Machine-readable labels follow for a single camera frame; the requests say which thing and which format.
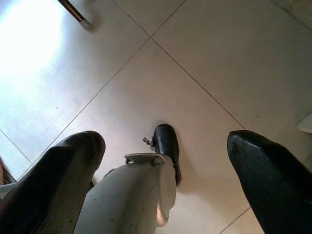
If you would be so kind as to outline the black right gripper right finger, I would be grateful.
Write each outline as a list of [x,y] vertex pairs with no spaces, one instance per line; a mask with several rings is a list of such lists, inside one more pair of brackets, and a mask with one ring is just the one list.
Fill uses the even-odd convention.
[[227,152],[265,234],[312,234],[312,173],[289,150],[236,130],[228,134]]

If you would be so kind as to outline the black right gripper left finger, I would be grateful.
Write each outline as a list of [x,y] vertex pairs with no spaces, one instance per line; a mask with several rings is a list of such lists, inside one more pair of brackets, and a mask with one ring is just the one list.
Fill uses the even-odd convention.
[[0,202],[0,234],[73,234],[104,152],[95,131],[51,147]]

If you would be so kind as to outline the brown wooden chair leg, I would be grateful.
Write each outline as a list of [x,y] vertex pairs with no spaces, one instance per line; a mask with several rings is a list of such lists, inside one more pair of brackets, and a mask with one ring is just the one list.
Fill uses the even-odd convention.
[[70,3],[69,0],[58,0],[58,2],[80,23],[83,29],[90,31],[91,23]]

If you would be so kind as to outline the silver robot right leg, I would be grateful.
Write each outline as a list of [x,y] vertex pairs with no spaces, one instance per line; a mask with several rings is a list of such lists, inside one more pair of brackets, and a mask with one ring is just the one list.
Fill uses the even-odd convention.
[[182,180],[174,128],[156,126],[149,144],[154,152],[127,154],[87,193],[74,234],[155,234],[168,223]]

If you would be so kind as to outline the white plastic object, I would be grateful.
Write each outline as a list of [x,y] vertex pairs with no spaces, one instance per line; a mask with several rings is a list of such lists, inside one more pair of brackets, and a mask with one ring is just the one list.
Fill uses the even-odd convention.
[[306,116],[298,125],[297,128],[305,133],[312,134],[312,114]]

